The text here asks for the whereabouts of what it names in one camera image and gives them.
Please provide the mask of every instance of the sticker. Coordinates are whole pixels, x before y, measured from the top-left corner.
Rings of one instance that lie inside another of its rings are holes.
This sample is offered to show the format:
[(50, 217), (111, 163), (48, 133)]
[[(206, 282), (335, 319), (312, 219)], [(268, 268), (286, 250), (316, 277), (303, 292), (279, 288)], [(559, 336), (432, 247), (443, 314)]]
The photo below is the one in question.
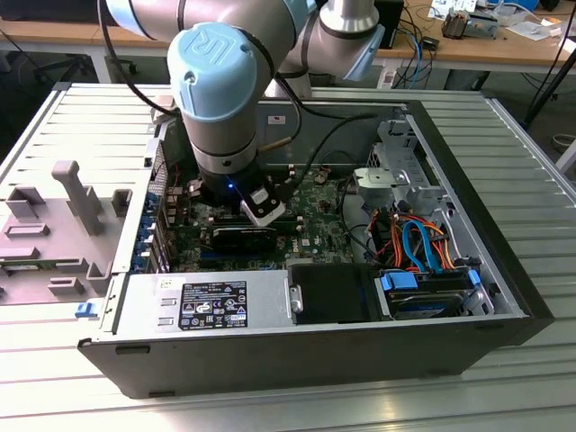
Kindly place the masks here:
[(180, 304), (178, 327), (182, 330), (248, 326), (246, 281), (184, 283)]
[(6, 265), (2, 267), (8, 272), (25, 272), (29, 270), (40, 270), (37, 265)]
[(160, 277), (156, 287), (159, 290), (179, 290), (184, 282), (186, 280), (183, 277)]
[(268, 124), (286, 124), (285, 115), (269, 115)]

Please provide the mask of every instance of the warning label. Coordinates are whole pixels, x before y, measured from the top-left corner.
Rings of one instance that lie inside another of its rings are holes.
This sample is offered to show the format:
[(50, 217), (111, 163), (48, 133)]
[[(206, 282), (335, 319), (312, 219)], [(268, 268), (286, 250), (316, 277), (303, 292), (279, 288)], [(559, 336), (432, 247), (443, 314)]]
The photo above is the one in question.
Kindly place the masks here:
[(185, 283), (178, 327), (234, 329), (248, 325), (246, 282)]

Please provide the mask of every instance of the motherboard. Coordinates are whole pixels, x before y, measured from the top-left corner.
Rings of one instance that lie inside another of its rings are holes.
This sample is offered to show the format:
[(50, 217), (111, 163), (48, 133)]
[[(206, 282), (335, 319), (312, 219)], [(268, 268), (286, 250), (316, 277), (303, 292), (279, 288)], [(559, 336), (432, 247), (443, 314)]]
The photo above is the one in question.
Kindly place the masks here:
[(338, 215), (342, 179), (312, 169), (287, 204), (286, 213), (262, 229), (253, 227), (239, 211), (189, 200), (185, 185), (177, 184), (168, 189), (166, 200), (168, 232), (177, 250), (172, 272), (275, 270), (291, 262), (352, 262), (351, 240)]

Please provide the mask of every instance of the screw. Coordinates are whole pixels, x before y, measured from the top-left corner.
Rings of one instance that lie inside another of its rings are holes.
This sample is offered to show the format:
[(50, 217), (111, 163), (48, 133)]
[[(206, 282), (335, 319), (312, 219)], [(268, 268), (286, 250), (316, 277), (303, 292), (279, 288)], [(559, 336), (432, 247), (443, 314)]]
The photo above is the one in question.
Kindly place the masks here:
[(194, 72), (188, 72), (185, 76), (184, 79), (186, 81), (188, 81), (190, 84), (194, 84), (196, 82), (196, 75), (194, 74)]

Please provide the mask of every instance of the robotic arm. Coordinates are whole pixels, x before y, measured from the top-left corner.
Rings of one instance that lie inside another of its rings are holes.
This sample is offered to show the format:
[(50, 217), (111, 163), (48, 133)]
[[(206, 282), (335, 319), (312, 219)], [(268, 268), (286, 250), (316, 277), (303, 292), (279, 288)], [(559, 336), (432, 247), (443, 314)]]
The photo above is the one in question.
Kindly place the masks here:
[(257, 164), (256, 105), (278, 70), (359, 80), (383, 37), (374, 0), (107, 0), (116, 22), (170, 42), (176, 104), (219, 203), (266, 226), (285, 211)]

